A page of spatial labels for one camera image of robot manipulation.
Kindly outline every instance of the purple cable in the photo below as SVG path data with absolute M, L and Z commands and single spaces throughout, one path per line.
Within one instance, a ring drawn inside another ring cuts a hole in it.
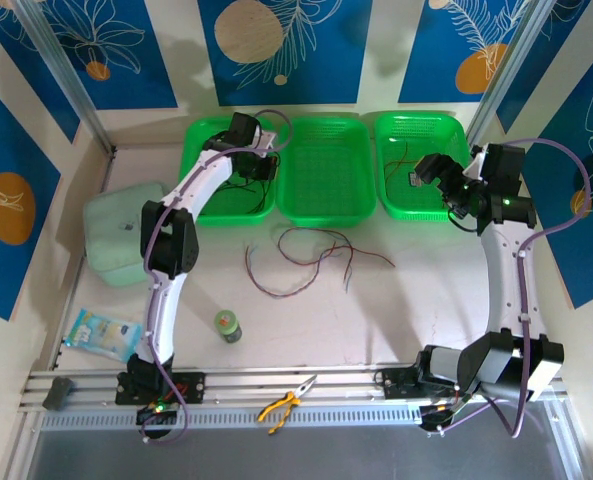
M 149 308 L 147 310 L 147 329 L 146 329 L 146 335 L 148 335 L 147 343 L 149 345 L 149 348 L 151 349 L 152 358 L 154 360 L 154 363 L 156 364 L 156 367 L 158 368 L 163 379 L 165 380 L 165 382 L 167 383 L 169 388 L 171 388 L 171 390 L 174 392 L 174 395 L 176 396 L 179 403 L 183 407 L 183 412 L 184 412 L 184 416 L 185 416 L 184 427 L 183 427 L 183 430 L 180 433 L 180 435 L 176 436 L 173 439 L 156 440 L 155 442 L 150 442 L 150 443 L 155 443 L 155 444 L 161 445 L 161 444 L 170 444 L 170 443 L 176 442 L 177 440 L 180 440 L 185 435 L 185 432 L 189 428 L 189 409 L 188 409 L 187 403 L 185 402 L 185 399 L 183 398 L 183 395 L 180 393 L 178 388 L 176 388 L 176 385 L 174 385 L 174 382 L 172 381 L 170 376 L 167 374 L 167 371 L 165 370 L 165 368 L 163 368 L 163 365 L 161 364 L 161 361 L 158 358 L 158 355 L 156 353 L 156 349 L 154 346 L 153 306 L 154 306 L 154 304 L 157 303 L 157 300 L 158 300 L 157 297 L 159 295 L 158 288 L 162 285 L 162 282 L 160 281 L 158 275 L 156 275 L 156 272 L 154 272 L 151 268 L 149 268 L 149 260 L 152 255 L 152 250 L 154 249 L 154 242 L 155 242 L 156 238 L 158 237 L 158 234 L 160 233 L 161 229 L 163 228 L 163 224 L 165 223 L 165 220 L 167 219 L 167 217 L 169 216 L 169 214 L 171 213 L 173 208 L 176 206 L 176 204 L 182 199 L 182 196 L 185 193 L 185 191 L 190 187 L 190 185 L 194 182 L 194 180 L 196 180 L 198 175 L 201 172 L 203 172 L 208 166 L 210 166 L 212 163 L 214 163 L 216 160 L 219 160 L 220 158 L 223 158 L 223 157 L 230 155 L 232 153 L 248 152 L 248 153 L 261 154 L 261 153 L 279 152 L 282 149 L 284 149 L 287 145 L 289 145 L 289 142 L 291 142 L 292 137 L 294 136 L 294 128 L 292 126 L 291 121 L 287 117 L 287 115 L 285 115 L 284 113 L 282 113 L 278 110 L 266 108 L 266 109 L 261 110 L 260 112 L 256 113 L 256 115 L 254 115 L 254 118 L 257 118 L 259 115 L 262 115 L 264 113 L 274 113 L 274 114 L 280 116 L 285 121 L 285 123 L 289 127 L 289 134 L 288 134 L 285 142 L 283 142 L 281 145 L 279 145 L 277 147 L 273 147 L 273 148 L 253 148 L 253 147 L 230 148 L 229 150 L 224 150 L 222 152 L 217 153 L 213 157 L 211 157 L 209 160 L 207 160 L 205 162 L 205 164 L 203 165 L 203 168 L 201 170 L 196 170 L 194 172 L 194 174 L 188 179 L 188 181 L 179 189 L 178 195 L 176 197 L 174 197 L 174 199 L 171 201 L 169 206 L 163 211 L 162 215 L 158 219 L 158 222 L 156 222 L 156 225 L 154 226 L 154 230 L 152 231 L 152 236 L 150 237 L 149 242 L 147 243 L 147 248 L 145 249 L 145 256 L 143 259 L 144 267 L 145 267 L 145 272 L 150 277 L 152 277 L 152 279 L 154 280 L 154 284 L 152 285 L 152 289 L 154 290 L 154 293 L 152 295 L 151 302 L 149 303 Z
M 516 421 L 514 426 L 512 427 L 503 414 L 496 405 L 495 401 L 491 398 L 485 397 L 487 400 L 487 405 L 482 408 L 479 408 L 475 412 L 467 415 L 464 418 L 461 418 L 459 421 L 452 423 L 450 426 L 443 429 L 443 431 L 451 430 L 453 427 L 460 425 L 464 421 L 468 420 L 469 418 L 478 415 L 479 413 L 487 410 L 489 407 L 492 407 L 498 417 L 500 418 L 501 422 L 505 426 L 507 433 L 511 435 L 512 438 L 517 438 L 520 434 L 520 430 L 523 426 L 523 420 L 525 418 L 525 408 L 527 405 L 527 384 L 529 382 L 529 370 L 531 368 L 531 341 L 530 341 L 530 333 L 529 333 L 529 298 L 527 295 L 527 280 L 525 277 L 525 257 L 527 254 L 527 247 L 531 245 L 531 243 L 543 236 L 550 235 L 552 233 L 560 232 L 561 230 L 565 230 L 566 228 L 571 227 L 580 219 L 583 218 L 587 210 L 589 209 L 590 204 L 590 192 L 591 192 L 591 184 L 589 181 L 589 173 L 583 165 L 583 162 L 578 158 L 574 152 L 572 152 L 569 148 L 565 145 L 562 145 L 554 140 L 549 140 L 546 138 L 523 138 L 521 140 L 513 140 L 511 142 L 506 142 L 505 145 L 518 145 L 522 143 L 538 143 L 541 145 L 548 145 L 550 147 L 554 147 L 561 152 L 565 153 L 569 158 L 571 158 L 583 177 L 583 184 L 585 189 L 585 200 L 583 202 L 582 208 L 576 212 L 576 214 L 567 220 L 566 222 L 561 223 L 560 225 L 556 225 L 551 228 L 546 228 L 541 232 L 537 232 L 531 235 L 527 240 L 523 242 L 523 244 L 519 248 L 519 255 L 517 257 L 517 267 L 518 267 L 518 283 L 520 287 L 520 309 L 521 313 L 524 314 L 526 318 L 521 318 L 521 324 L 523 326 L 523 370 L 521 373 L 521 382 L 520 382 L 520 392 L 518 395 L 518 410 L 516 412 Z

